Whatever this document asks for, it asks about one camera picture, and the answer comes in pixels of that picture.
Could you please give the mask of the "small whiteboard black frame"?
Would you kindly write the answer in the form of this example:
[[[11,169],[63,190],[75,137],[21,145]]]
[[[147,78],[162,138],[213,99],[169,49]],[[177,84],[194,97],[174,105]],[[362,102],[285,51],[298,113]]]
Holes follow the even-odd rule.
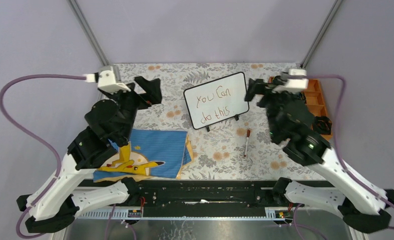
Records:
[[[195,130],[207,128],[227,119],[239,119],[249,111],[244,98],[247,82],[243,72],[237,72],[183,91],[186,107]]]

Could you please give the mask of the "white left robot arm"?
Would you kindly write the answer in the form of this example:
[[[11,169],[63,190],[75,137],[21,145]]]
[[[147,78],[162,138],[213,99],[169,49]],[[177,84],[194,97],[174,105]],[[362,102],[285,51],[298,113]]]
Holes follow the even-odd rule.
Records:
[[[139,187],[130,177],[82,194],[74,190],[87,175],[119,154],[121,147],[129,145],[137,111],[161,101],[160,79],[137,76],[127,84],[127,90],[107,94],[92,106],[85,115],[88,126],[70,143],[55,174],[35,194],[17,199],[20,211],[29,214],[25,221],[29,237],[58,232],[95,209],[114,204],[132,206],[139,201]]]

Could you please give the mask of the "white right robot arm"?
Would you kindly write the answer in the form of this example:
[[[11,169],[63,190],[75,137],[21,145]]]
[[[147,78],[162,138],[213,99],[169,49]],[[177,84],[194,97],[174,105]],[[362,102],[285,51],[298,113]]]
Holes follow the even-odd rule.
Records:
[[[390,228],[387,208],[394,205],[394,190],[382,189],[362,177],[319,133],[312,129],[314,115],[287,84],[250,79],[247,102],[261,95],[258,106],[266,109],[270,139],[286,142],[283,152],[295,163],[324,177],[333,189],[321,189],[281,177],[272,188],[272,201],[309,205],[340,218],[351,228],[366,234]]]

